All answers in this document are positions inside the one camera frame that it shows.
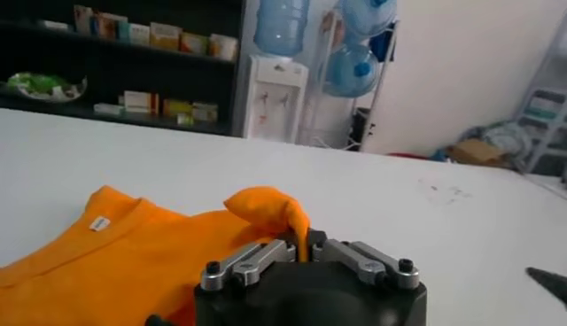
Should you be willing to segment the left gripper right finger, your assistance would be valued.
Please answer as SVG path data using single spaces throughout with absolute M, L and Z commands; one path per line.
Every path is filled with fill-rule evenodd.
M 326 285 L 385 287 L 414 291 L 420 273 L 410 259 L 395 259 L 361 241 L 328 238 L 322 230 L 309 230 L 309 259 L 317 279 Z

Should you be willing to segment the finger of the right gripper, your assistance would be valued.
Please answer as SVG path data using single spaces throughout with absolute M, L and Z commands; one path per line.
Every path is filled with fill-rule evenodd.
M 533 267 L 526 268 L 525 272 L 533 281 L 566 306 L 567 283 L 565 276 Z

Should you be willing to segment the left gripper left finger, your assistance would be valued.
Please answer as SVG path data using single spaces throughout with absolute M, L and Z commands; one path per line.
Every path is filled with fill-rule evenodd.
M 244 287 L 251 286 L 275 262 L 295 259 L 296 246 L 280 239 L 267 244 L 248 244 L 225 260 L 209 261 L 201 274 L 200 287 L 204 291 L 221 291 L 233 277 Z

